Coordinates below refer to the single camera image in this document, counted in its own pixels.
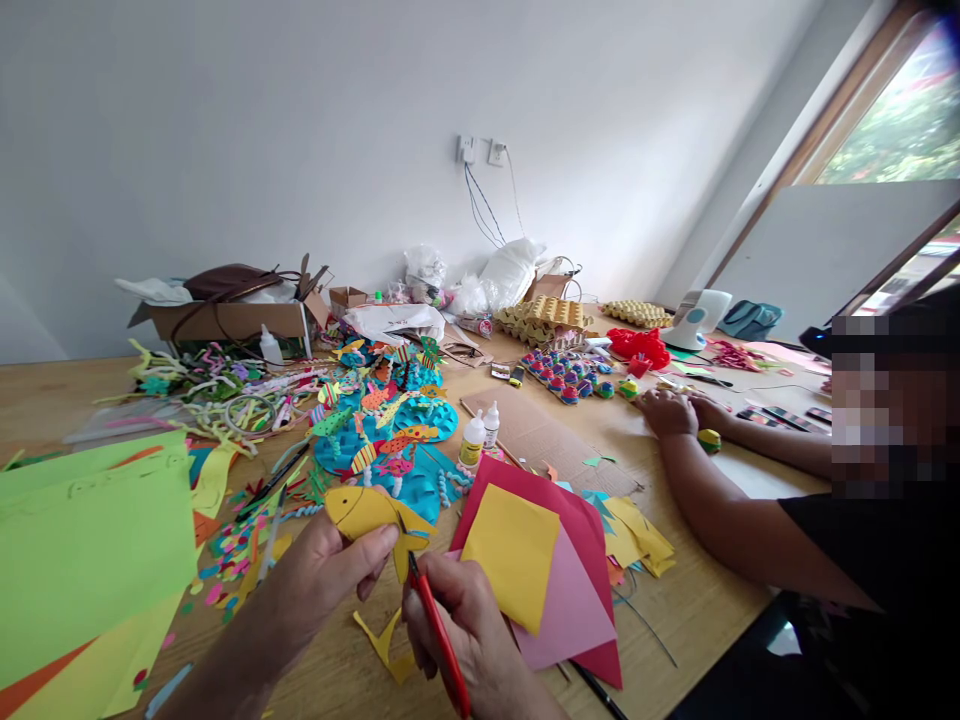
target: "brown bag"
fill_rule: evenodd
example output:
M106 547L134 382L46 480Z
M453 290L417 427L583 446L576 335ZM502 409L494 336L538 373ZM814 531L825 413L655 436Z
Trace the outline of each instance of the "brown bag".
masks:
M238 263L205 270L187 280L183 286L190 291L194 300L233 302L281 282L283 278L273 271Z

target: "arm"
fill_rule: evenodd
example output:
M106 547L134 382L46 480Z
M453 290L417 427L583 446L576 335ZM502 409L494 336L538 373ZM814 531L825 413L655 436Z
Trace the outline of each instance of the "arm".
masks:
M832 441L828 435L785 431L741 420L702 395L690 397L690 403L697 413L701 429L716 430L724 440L743 445L824 480L830 479L833 463Z
M354 588L370 596L398 535L386 525L345 546L326 511L317 513L157 720L259 720L340 601Z
M643 397L640 408L660 438L670 490L711 555L754 582L878 609L775 500L751 500L716 468L697 442L687 398L657 390Z

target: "hand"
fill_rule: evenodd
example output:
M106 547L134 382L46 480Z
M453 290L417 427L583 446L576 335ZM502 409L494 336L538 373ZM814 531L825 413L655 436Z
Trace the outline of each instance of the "hand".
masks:
M690 404L697 413L701 430L716 430L721 436L730 434L737 418L727 408L706 395L690 395Z
M269 666L282 676L347 595L356 589L361 601L370 597L399 536L396 525L384 525L351 544L321 510L229 629L264 637Z
M474 717L563 717L563 711L551 702L552 696L520 656L481 567L437 553L424 554L417 564L429 579L470 694ZM435 677L438 667L446 673L426 610L409 583L403 590L403 620L408 624L417 666L427 678Z
M670 435L696 435L697 415L685 395L672 390L647 390L634 401L647 419L650 429L663 440Z

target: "electrical outlet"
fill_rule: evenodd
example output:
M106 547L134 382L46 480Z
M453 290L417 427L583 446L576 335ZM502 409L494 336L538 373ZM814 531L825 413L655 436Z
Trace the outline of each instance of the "electrical outlet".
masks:
M476 162L476 153L474 152L474 144L476 143L476 138L473 135L461 135L457 139L457 164L462 165L466 163L467 165L473 165Z
M487 155L488 165L496 165L497 167L503 167L503 163L507 159L506 155L507 155L506 145L496 140L490 141L490 154Z

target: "pink paper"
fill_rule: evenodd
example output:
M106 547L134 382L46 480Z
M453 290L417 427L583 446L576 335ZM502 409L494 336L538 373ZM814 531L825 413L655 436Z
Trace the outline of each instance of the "pink paper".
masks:
M804 370L809 370L817 375L830 375L832 372L829 365L816 362L813 359L813 355L797 352L796 350L785 348L783 345L777 345L776 343L746 343L744 347L747 348L747 350L769 355L777 360L792 362Z
M523 659L534 671L617 639L617 630L562 525L553 549L540 636L534 637L512 620L510 625Z

